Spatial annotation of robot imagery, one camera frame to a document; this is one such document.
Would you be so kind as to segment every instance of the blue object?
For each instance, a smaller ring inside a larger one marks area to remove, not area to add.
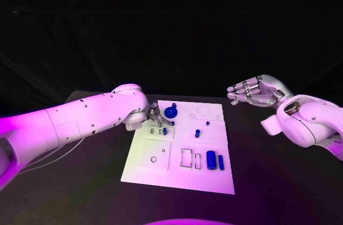
[[[194,132],[194,137],[197,138],[200,136],[200,130],[197,129]]]
[[[223,170],[223,156],[217,156],[217,161],[219,161],[219,169]]]
[[[173,118],[177,115],[177,109],[176,109],[176,103],[171,104],[171,107],[167,107],[164,109],[164,116],[167,118]]]
[[[206,152],[206,162],[207,162],[207,169],[216,169],[216,153],[213,151]]]

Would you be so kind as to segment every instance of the black background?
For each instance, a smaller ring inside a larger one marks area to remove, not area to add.
[[[1,115],[75,90],[225,97],[259,75],[341,100],[341,0],[0,0]]]

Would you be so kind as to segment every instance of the white foam board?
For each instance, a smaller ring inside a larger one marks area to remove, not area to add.
[[[174,126],[165,127],[167,135],[158,134],[157,123],[150,121],[135,130],[121,181],[235,194],[222,105],[158,101],[163,117],[171,103],[176,103],[177,116],[168,119]],[[191,150],[191,168],[180,166],[181,149]],[[216,170],[207,170],[206,151],[216,153]],[[194,154],[200,154],[200,169],[194,169]],[[225,170],[219,170],[219,155]]]

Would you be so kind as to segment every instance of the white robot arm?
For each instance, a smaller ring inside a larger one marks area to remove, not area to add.
[[[256,76],[227,88],[227,97],[258,107],[274,107],[275,115],[261,124],[269,135],[279,132],[301,147],[323,146],[343,161],[343,109],[308,95],[294,96],[269,75]]]
[[[144,120],[171,125],[148,102],[141,87],[121,85],[99,94],[49,109],[0,118],[0,190],[30,161],[65,144],[124,123],[127,130]]]

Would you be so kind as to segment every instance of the black table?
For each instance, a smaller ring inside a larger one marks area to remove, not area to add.
[[[75,91],[66,102],[95,94]],[[268,136],[259,121],[272,109],[232,106],[226,98],[147,97],[223,105],[236,195],[121,182],[134,131],[119,125],[86,138],[57,162],[17,176],[0,193],[1,225],[138,225],[177,218],[343,224],[343,164],[321,147],[301,148],[282,134]]]

